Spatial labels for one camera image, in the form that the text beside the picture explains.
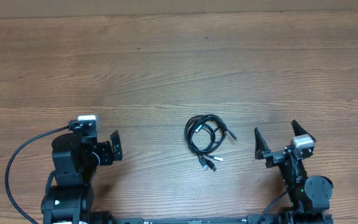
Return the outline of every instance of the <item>wooden tabletop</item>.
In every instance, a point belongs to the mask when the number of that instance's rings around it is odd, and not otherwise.
[[[238,137],[216,151],[216,172],[183,136],[190,117],[208,113]],[[99,141],[118,129],[124,152],[98,169],[95,210],[261,213],[284,186],[277,167],[254,159],[254,128],[279,150],[296,119],[318,140],[308,175],[334,182],[328,213],[358,223],[358,11],[0,20],[0,223],[26,223],[4,187],[11,154],[79,114],[99,115]],[[11,167],[14,198],[39,222],[56,136],[25,147]]]

